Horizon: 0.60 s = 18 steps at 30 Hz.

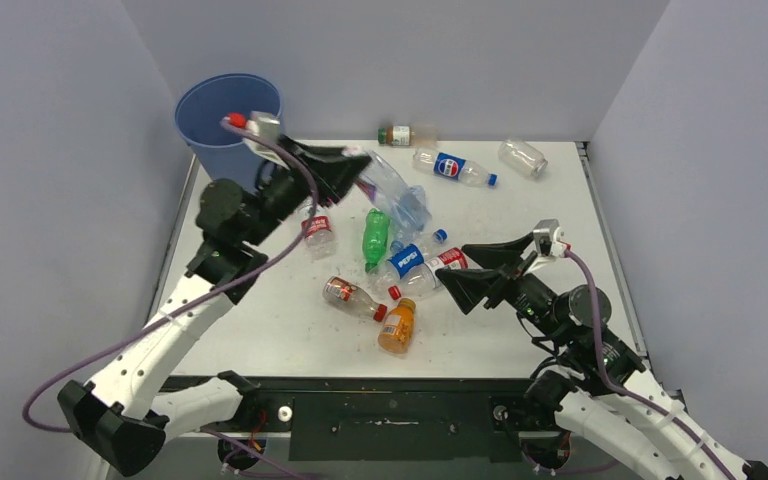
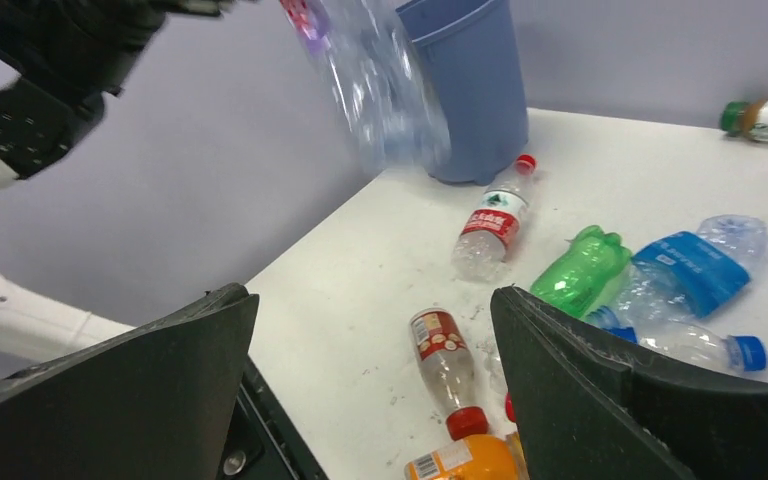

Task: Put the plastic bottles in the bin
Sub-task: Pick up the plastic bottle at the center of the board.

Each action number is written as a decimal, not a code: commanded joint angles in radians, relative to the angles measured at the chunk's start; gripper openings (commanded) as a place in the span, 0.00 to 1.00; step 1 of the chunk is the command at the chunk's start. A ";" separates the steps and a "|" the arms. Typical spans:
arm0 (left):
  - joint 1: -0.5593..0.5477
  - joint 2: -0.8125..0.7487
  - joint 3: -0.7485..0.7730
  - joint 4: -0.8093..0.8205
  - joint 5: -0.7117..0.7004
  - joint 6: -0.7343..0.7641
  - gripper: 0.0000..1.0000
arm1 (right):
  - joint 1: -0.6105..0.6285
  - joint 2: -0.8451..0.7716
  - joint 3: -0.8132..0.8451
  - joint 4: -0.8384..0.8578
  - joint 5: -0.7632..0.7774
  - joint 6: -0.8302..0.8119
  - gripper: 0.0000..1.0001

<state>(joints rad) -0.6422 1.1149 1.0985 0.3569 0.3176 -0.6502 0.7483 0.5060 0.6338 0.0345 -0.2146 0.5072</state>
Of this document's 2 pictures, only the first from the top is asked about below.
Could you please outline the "large crushed clear bottle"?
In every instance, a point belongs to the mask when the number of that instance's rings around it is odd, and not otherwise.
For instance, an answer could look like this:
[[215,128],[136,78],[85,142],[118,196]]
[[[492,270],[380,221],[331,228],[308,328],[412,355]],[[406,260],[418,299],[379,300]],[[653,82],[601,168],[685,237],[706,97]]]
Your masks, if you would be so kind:
[[358,148],[357,156],[368,155],[371,157],[371,163],[355,185],[375,208],[385,213],[391,220],[394,219],[394,210],[402,203],[402,198],[409,191],[409,185],[377,152],[360,146],[356,147]]

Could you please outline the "Pepsi English label bottle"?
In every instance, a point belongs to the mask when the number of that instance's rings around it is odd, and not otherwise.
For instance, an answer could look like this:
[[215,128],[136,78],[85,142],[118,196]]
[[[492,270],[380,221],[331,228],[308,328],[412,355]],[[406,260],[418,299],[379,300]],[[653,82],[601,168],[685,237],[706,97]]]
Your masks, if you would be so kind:
[[421,234],[371,271],[371,285],[377,290],[386,290],[396,284],[413,267],[438,252],[447,239],[448,232],[444,229]]

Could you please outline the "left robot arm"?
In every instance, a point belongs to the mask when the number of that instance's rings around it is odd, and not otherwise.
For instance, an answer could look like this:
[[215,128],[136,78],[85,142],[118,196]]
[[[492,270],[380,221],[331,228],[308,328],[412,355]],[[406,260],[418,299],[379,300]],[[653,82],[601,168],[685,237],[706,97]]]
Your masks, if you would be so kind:
[[220,422],[236,431],[255,423],[258,403],[232,371],[173,393],[163,386],[274,265],[259,244],[304,203],[337,204],[373,161],[358,147],[309,146],[286,136],[270,147],[282,163],[255,192],[227,178],[204,188],[196,218],[201,245],[138,337],[114,347],[89,380],[69,381],[58,393],[70,431],[123,476],[144,470],[183,434]]

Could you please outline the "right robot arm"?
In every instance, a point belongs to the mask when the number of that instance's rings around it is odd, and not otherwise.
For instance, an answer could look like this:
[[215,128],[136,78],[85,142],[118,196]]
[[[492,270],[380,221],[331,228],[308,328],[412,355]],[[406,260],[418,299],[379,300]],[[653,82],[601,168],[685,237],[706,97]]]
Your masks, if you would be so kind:
[[459,309],[510,305],[554,359],[524,395],[533,425],[583,437],[643,479],[768,479],[765,463],[716,441],[608,328],[608,301],[559,235],[462,249],[477,268],[435,274]]

